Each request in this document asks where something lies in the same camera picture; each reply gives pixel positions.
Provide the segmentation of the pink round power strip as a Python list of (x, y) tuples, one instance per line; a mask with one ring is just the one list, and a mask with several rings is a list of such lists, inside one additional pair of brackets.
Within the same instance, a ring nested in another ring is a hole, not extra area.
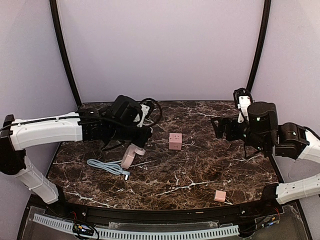
[(130, 144), (123, 155), (120, 166), (128, 169), (132, 165), (136, 155), (144, 156), (145, 153), (146, 150), (144, 148), (138, 147), (133, 143)]

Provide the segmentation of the pink cube socket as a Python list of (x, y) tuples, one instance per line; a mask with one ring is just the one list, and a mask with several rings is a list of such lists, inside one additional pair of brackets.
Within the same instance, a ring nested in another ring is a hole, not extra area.
[(178, 150), (182, 149), (183, 135), (181, 133), (170, 133), (169, 134), (169, 150)]

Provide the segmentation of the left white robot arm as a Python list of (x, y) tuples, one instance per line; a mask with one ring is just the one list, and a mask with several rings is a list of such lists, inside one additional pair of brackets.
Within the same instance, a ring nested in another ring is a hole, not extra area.
[(116, 118), (92, 109), (29, 120), (7, 115), (0, 130), (0, 171), (21, 181), (46, 204), (62, 202), (63, 191), (34, 166), (26, 149), (57, 142), (101, 140), (108, 144), (116, 140), (130, 142), (125, 158), (142, 156), (153, 133), (150, 126), (143, 124), (144, 118), (144, 113)]

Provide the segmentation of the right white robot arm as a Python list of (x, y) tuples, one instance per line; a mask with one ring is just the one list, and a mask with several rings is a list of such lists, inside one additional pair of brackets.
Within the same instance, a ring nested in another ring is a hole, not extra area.
[(242, 141), (254, 154), (274, 158), (284, 180), (263, 188), (261, 201), (283, 205), (320, 193), (320, 136), (293, 122), (278, 125), (275, 117), (239, 122), (237, 117), (210, 120), (216, 138)]

